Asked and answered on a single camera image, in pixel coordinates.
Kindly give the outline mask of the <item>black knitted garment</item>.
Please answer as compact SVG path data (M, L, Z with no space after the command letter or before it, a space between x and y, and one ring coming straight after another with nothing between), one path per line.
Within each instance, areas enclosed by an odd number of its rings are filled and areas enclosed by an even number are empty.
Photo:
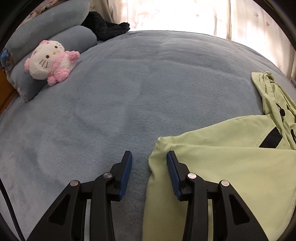
M102 42L123 35L130 30L129 23L110 23L96 11L90 11L81 25L92 30L97 41Z

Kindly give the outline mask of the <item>white pink cat plush toy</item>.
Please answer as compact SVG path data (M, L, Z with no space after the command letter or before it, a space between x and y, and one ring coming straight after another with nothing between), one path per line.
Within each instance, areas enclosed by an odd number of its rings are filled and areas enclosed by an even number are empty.
M58 41L43 40L26 59L24 69L33 79L54 86L69 77L79 58L78 51L66 51Z

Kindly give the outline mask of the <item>light green black hooded jacket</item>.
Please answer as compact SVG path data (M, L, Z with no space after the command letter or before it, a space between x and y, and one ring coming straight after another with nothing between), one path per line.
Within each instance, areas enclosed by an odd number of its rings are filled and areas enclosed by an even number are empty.
M269 240L283 234L295 210L295 103L271 73L254 72L251 78L262 98L262 115L158 138L149 157L143 240L183 236L187 204L173 193L168 151L207 181L229 181Z

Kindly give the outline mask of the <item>blue pillow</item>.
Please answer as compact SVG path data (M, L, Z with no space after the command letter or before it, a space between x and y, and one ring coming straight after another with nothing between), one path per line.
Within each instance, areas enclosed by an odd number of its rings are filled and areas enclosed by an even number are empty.
M97 37L83 26L70 27L52 40L43 40L12 69L9 82L28 102L46 85L65 81L80 54L97 44Z
M80 25L89 12L89 1L64 1L15 30L1 52L1 66L8 70L34 50L41 41Z

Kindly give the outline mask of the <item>floral sheer curtain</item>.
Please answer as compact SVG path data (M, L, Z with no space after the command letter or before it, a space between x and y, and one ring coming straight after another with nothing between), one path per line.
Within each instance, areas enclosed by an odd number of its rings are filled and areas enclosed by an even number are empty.
M295 49L255 1L90 1L108 22L128 22L131 30L203 33L246 45L295 78Z

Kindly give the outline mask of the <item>upper blue pillow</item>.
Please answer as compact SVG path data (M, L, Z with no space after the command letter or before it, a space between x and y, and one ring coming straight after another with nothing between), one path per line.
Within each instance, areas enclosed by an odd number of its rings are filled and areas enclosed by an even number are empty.
M41 41L80 25L89 12L89 1L64 1L15 30L1 52L1 66L8 70L34 50Z

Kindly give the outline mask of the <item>blue fleece bed blanket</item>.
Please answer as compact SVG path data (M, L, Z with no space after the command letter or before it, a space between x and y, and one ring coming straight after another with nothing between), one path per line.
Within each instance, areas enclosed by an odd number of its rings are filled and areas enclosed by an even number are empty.
M83 52L66 81L29 102L15 98L1 115L1 179L24 236L70 181L94 180L129 150L127 192L112 204L112 216L117 240L141 240L157 139L262 114L251 73L265 71L295 98L282 71L244 45L130 32Z

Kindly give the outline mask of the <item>lower blue pillow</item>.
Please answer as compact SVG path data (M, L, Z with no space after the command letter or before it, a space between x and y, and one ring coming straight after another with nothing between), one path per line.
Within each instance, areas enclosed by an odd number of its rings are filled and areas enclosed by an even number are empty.
M43 40L12 69L9 82L28 102L46 85L65 81L80 54L97 44L97 37L83 26L70 27L52 40Z

